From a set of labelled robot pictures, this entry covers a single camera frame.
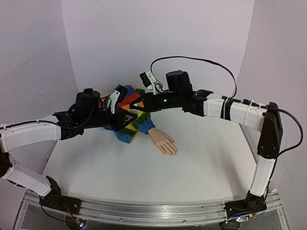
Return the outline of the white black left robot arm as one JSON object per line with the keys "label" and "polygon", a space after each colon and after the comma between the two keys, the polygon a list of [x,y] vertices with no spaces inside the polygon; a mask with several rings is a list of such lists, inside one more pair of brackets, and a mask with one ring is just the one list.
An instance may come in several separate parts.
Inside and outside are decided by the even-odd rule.
{"label": "white black left robot arm", "polygon": [[61,209],[65,199],[57,182],[23,167],[9,154],[16,148],[44,141],[71,139],[85,129],[111,127],[115,131],[137,119],[137,115],[118,108],[128,90],[119,85],[109,96],[91,88],[77,93],[75,103],[67,111],[56,112],[43,119],[0,126],[0,176],[45,197],[54,209]]}

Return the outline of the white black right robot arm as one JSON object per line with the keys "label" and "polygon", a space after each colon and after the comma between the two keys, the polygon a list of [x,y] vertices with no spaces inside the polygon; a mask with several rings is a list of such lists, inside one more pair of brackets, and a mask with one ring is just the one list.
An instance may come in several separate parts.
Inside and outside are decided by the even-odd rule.
{"label": "white black right robot arm", "polygon": [[208,90],[194,91],[188,73],[181,70],[167,73],[166,80],[167,92],[157,93],[154,90],[145,93],[130,103],[130,108],[149,113],[182,108],[184,112],[194,115],[220,118],[259,131],[259,158],[251,187],[245,199],[227,202],[225,210],[229,217],[265,211],[267,188],[277,163],[283,136],[277,104],[270,103],[265,107],[252,100],[218,96]]}

